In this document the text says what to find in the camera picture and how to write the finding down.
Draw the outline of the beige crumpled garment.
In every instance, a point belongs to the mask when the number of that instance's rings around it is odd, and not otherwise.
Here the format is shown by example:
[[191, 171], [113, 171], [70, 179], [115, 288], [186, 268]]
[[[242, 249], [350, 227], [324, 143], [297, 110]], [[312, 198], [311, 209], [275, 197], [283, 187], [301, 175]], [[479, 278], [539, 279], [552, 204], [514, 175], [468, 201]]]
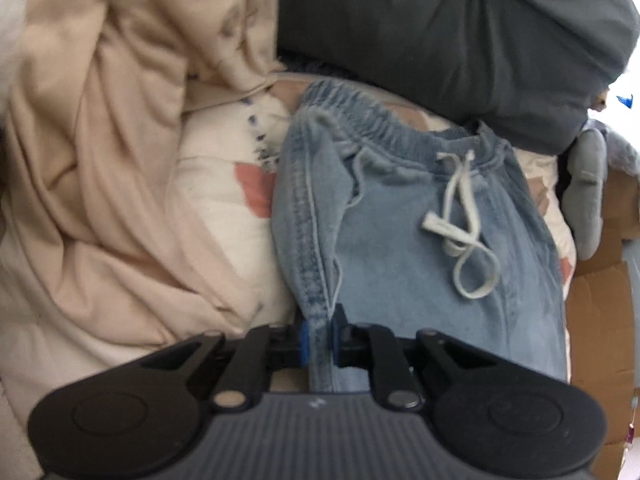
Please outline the beige crumpled garment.
[[66, 320], [112, 344], [242, 334], [258, 301], [175, 184], [182, 116], [276, 70], [278, 0], [26, 0], [9, 206]]

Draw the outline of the grey plush toy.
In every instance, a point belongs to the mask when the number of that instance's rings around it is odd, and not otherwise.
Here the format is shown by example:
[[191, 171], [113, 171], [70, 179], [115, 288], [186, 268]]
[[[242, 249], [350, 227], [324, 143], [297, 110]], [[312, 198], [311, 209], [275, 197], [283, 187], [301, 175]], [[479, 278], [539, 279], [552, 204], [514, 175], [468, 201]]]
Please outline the grey plush toy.
[[608, 168], [638, 178], [639, 152], [603, 122], [588, 119], [568, 151], [570, 183], [561, 198], [562, 213], [582, 261], [592, 258], [600, 246]]

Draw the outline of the brown cardboard box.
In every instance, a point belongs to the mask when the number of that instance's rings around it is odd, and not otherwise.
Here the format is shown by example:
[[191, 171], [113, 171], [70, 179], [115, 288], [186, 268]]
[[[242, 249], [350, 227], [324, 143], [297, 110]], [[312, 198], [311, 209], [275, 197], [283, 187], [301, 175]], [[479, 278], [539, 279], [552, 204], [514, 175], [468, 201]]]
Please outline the brown cardboard box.
[[598, 479], [615, 479], [634, 422], [634, 303], [623, 244], [639, 238], [639, 183], [608, 173], [597, 252], [577, 263], [566, 300], [572, 384], [602, 405], [608, 420], [604, 447], [593, 465]]

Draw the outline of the white fluffy blanket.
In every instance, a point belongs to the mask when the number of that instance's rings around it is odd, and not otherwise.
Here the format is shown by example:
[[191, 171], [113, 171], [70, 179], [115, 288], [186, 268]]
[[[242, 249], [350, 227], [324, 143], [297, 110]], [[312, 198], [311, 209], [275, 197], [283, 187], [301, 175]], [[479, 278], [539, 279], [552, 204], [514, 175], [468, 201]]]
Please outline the white fluffy blanket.
[[0, 107], [6, 114], [13, 79], [20, 65], [21, 34], [25, 28], [26, 0], [1, 0], [0, 4]]

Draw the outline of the light blue denim pants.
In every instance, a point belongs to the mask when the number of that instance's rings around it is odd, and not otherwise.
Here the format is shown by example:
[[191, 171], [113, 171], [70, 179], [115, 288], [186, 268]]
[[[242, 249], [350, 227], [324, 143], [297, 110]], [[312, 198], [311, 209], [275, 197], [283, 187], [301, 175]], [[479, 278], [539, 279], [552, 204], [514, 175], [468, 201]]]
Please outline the light blue denim pants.
[[314, 390], [369, 387], [333, 361], [337, 309], [567, 378], [558, 252], [511, 144], [487, 126], [422, 132], [350, 84], [314, 81], [282, 144], [271, 229]]

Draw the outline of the white patterned bed sheet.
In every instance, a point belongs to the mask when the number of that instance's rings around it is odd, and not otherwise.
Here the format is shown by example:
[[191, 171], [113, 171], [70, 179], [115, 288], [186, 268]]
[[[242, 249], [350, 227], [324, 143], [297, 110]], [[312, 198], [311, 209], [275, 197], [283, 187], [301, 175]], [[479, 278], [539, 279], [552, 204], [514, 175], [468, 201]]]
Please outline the white patterned bed sheet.
[[[176, 183], [258, 293], [256, 324], [288, 322], [294, 313], [273, 252], [271, 197], [288, 122], [310, 81], [282, 76], [245, 101], [193, 112], [184, 125]], [[2, 478], [40, 477], [24, 427], [46, 393], [146, 352], [99, 341], [62, 318], [8, 222], [1, 241]]]

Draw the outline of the dark grey duvet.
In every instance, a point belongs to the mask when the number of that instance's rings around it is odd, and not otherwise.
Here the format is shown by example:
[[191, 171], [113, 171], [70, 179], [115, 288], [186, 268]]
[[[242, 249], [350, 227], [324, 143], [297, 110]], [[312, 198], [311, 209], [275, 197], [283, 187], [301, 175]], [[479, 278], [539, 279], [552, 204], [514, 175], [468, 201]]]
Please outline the dark grey duvet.
[[522, 150], [564, 152], [639, 39], [631, 0], [280, 0], [279, 46]]

